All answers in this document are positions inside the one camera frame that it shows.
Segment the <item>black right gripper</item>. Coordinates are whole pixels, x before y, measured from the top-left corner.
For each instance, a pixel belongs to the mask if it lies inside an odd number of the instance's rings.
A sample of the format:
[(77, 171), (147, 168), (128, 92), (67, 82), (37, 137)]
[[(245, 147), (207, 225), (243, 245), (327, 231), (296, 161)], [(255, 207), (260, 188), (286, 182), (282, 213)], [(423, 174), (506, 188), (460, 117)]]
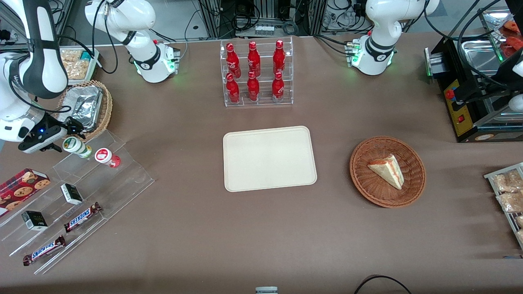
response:
[(81, 138), (81, 132), (84, 132), (84, 125), (73, 117), (69, 117), (69, 125), (66, 125), (51, 115), (44, 115), (28, 132), (25, 143), (54, 142), (66, 135)]

